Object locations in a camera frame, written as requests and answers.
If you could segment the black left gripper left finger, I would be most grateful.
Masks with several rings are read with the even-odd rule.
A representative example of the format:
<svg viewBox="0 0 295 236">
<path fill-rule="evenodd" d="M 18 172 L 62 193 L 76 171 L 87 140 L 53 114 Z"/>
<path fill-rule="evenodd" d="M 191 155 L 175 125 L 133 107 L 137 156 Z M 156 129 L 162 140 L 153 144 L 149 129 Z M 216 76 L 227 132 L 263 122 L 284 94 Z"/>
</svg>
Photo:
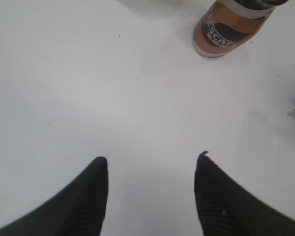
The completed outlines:
<svg viewBox="0 0 295 236">
<path fill-rule="evenodd" d="M 98 236 L 108 200 L 108 161 L 97 157 L 65 188 L 0 236 Z"/>
</svg>

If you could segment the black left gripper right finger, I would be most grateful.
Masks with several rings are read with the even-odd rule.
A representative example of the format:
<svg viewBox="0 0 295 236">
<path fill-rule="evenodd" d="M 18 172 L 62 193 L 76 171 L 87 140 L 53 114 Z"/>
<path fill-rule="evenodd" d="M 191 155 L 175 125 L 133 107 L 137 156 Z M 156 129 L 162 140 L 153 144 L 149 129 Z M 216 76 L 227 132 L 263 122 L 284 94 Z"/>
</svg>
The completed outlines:
<svg viewBox="0 0 295 236">
<path fill-rule="evenodd" d="M 246 191 L 207 151 L 197 159 L 194 193 L 205 236 L 295 236 L 295 220 Z"/>
</svg>

